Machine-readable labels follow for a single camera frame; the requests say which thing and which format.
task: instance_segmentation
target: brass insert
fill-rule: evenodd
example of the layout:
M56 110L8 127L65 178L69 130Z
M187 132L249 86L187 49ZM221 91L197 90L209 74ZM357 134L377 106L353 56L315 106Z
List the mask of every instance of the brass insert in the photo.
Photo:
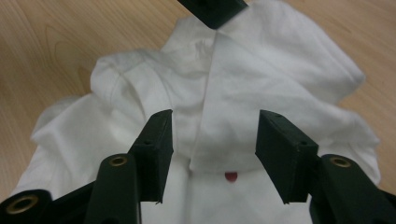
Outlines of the brass insert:
M34 194L21 196L7 207L7 213L11 215L23 213L34 207L37 203L38 197Z
M348 168L351 166L349 161L340 157L331 157L330 161L332 162L332 164L343 168Z
M123 156L118 156L110 160L110 165L112 166L121 166L125 164L128 161L126 157Z

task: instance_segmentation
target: table surface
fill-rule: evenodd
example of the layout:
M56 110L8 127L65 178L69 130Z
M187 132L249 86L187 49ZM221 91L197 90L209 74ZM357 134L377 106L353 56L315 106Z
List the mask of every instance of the table surface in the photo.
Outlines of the table surface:
M381 139L380 188L396 193L396 1L289 0L319 24L366 74L340 103ZM159 49L178 18L177 0L0 1L0 202L35 152L30 134L41 112L90 92L96 60L118 51Z

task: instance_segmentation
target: red mark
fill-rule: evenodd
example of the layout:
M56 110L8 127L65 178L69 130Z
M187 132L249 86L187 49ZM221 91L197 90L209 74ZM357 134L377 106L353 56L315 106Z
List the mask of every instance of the red mark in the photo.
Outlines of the red mark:
M230 182L233 183L236 181L236 179L238 178L238 173L237 172L228 172L225 173L225 178Z

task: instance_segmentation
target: white cloth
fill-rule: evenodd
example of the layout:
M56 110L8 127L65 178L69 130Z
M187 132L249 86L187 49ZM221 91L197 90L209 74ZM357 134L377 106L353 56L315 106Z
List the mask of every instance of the white cloth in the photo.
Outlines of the white cloth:
M143 203L144 223L310 223L308 203L283 205L254 155L259 111L284 115L319 143L320 155L347 156L377 183L378 139L334 105L363 80L282 1L255 1L219 31L183 19L162 50L100 59L92 94L41 115L37 151L13 193L47 189L58 198L93 181L102 159L126 152L150 115L171 108L175 154L163 204Z

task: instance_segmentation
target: wooden table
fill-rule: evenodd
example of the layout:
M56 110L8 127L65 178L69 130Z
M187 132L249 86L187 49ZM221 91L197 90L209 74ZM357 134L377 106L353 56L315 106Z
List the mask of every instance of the wooden table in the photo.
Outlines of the wooden table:
M316 21L367 75L340 106L360 113L381 138L380 187L396 193L396 1L289 0ZM0 201L35 152L40 113L90 92L96 60L117 51L160 48L177 18L177 0L0 1Z

